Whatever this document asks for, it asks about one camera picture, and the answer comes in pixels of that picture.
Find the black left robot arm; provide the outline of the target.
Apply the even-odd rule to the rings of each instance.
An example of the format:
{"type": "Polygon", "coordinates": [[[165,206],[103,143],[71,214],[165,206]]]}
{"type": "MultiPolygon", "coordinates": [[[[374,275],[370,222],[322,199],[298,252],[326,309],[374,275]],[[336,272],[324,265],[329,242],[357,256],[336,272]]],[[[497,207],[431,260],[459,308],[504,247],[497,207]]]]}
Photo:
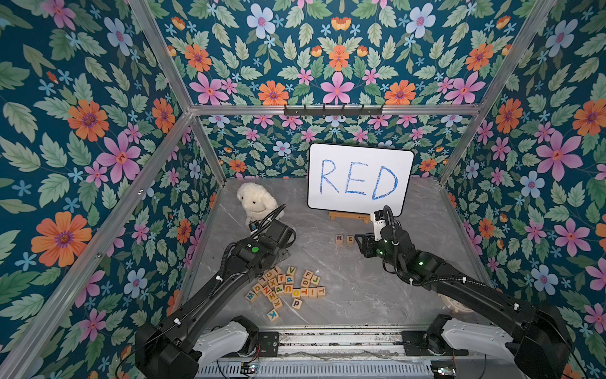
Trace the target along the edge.
{"type": "Polygon", "coordinates": [[[209,325],[246,285],[270,273],[295,239],[293,228],[278,219],[280,205],[252,235],[227,246],[218,272],[197,293],[158,325],[135,335],[135,366],[146,378],[194,378],[200,368],[231,354],[260,352],[259,328],[243,316],[214,330],[209,325]]]}

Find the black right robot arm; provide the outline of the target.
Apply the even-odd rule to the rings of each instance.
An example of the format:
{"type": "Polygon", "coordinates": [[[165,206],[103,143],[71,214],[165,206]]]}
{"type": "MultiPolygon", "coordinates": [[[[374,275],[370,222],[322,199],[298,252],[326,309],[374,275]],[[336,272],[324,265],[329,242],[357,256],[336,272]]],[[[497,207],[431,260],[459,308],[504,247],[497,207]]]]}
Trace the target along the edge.
{"type": "Polygon", "coordinates": [[[379,257],[402,282],[444,295],[487,318],[510,336],[501,349],[527,377],[564,375],[574,349],[556,306],[506,295],[417,249],[389,206],[372,213],[371,220],[373,232],[353,237],[364,257],[379,257]]]}

